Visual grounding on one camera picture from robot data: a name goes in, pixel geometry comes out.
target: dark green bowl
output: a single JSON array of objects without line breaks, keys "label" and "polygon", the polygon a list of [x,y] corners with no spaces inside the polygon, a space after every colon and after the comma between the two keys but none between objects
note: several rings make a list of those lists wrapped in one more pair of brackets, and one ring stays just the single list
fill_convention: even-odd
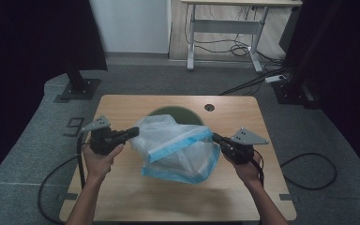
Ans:
[{"label": "dark green bowl", "polygon": [[161,115],[169,114],[173,117],[177,124],[184,125],[204,125],[201,117],[195,112],[181,106],[165,106],[158,108],[148,114],[149,115]]}]

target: black curtain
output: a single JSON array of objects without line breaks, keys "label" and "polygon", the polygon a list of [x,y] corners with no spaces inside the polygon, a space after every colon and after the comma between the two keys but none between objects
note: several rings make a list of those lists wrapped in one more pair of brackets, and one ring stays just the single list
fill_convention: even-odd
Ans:
[{"label": "black curtain", "polygon": [[[326,22],[334,4],[337,10]],[[322,38],[305,58],[324,25]],[[315,83],[322,110],[360,157],[360,0],[305,0],[287,58],[293,60],[296,80]]]},{"label": "black curtain", "polygon": [[88,0],[0,0],[0,163],[68,65],[107,70]]}]

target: transparent plastic bag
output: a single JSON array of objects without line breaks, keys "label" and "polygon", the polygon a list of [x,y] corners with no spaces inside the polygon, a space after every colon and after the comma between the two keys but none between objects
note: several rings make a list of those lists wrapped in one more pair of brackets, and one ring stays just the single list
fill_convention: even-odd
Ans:
[{"label": "transparent plastic bag", "polygon": [[130,140],[142,156],[142,175],[198,184],[218,163],[219,146],[207,126],[180,125],[168,114],[139,120],[139,136]]}]

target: wooden table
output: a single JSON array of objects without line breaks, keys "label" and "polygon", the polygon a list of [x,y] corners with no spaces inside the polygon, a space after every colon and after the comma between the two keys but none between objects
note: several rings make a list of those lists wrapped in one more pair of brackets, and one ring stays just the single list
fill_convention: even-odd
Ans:
[{"label": "wooden table", "polygon": [[[192,5],[189,26],[189,45],[187,57],[187,69],[194,69],[194,33],[226,33],[226,34],[250,34],[255,38],[248,47],[249,56],[256,72],[263,72],[256,54],[257,46],[267,18],[270,7],[301,7],[301,0],[181,0],[182,3]],[[197,5],[220,5],[220,6],[254,6],[264,7],[262,17],[259,21],[220,21],[220,20],[197,20],[195,18],[195,7]]]},{"label": "wooden table", "polygon": [[[212,112],[204,107],[212,104]],[[104,96],[96,118],[105,115],[113,129],[133,127],[137,120],[163,106],[183,106],[198,114],[214,132],[231,137],[244,127],[270,141],[254,97]],[[256,145],[264,159],[265,189],[284,217],[296,218],[272,144]],[[190,185],[141,176],[142,158],[130,148],[115,158],[97,200],[95,221],[246,221],[259,220],[253,199],[233,166],[220,154],[210,177]],[[80,193],[78,168],[68,193]],[[75,201],[65,200],[60,218],[67,220]]]}]

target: wooden tabletop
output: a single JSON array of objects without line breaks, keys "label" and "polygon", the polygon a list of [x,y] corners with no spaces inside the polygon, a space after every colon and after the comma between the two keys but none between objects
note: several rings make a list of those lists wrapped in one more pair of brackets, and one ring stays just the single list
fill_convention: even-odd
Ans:
[{"label": "wooden tabletop", "polygon": [[191,5],[256,6],[256,7],[301,7],[301,0],[181,0]]},{"label": "wooden tabletop", "polygon": [[[207,111],[204,106],[215,109]],[[198,114],[214,132],[231,137],[239,128],[270,141],[254,97],[209,96],[104,96],[95,118],[105,115],[112,129],[134,126],[136,121],[163,106],[182,106]],[[256,145],[264,159],[265,189],[288,220],[296,218],[278,159],[271,143]],[[142,158],[127,143],[101,187],[95,221],[246,221],[259,220],[253,199],[233,166],[220,154],[210,177],[198,185],[141,176]],[[80,193],[78,168],[68,193]],[[60,218],[67,220],[75,201],[65,200]]]}]

